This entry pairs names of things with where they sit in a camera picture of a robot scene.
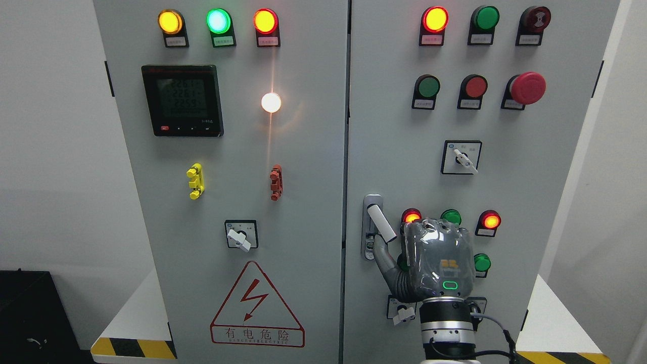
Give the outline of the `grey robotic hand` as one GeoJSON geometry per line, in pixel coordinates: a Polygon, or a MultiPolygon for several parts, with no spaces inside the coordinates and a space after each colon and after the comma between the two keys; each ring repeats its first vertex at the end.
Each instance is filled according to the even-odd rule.
{"type": "Polygon", "coordinates": [[[414,303],[471,295],[476,270],[468,230],[445,219],[425,218],[405,223],[403,231],[407,271],[384,242],[374,244],[374,259],[396,299],[414,303]]]}

